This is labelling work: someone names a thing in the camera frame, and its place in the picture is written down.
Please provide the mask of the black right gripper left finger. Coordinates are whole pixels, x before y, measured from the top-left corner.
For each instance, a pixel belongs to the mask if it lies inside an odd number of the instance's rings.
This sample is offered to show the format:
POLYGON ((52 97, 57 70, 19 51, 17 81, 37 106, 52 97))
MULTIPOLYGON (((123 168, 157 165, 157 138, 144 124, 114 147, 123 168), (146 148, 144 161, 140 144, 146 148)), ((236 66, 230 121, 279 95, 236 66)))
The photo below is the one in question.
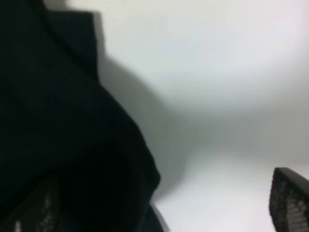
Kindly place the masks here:
POLYGON ((2 232, 55 232, 60 217, 60 187, 56 177, 0 184, 2 232))

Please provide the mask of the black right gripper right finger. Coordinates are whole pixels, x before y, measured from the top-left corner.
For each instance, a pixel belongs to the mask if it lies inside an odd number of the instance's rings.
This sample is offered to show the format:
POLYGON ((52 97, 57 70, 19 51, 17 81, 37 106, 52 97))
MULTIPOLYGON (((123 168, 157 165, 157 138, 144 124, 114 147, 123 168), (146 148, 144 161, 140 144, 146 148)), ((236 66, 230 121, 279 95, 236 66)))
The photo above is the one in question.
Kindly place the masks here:
POLYGON ((274 169, 269 213, 276 232, 309 230, 309 181, 286 167, 274 169))

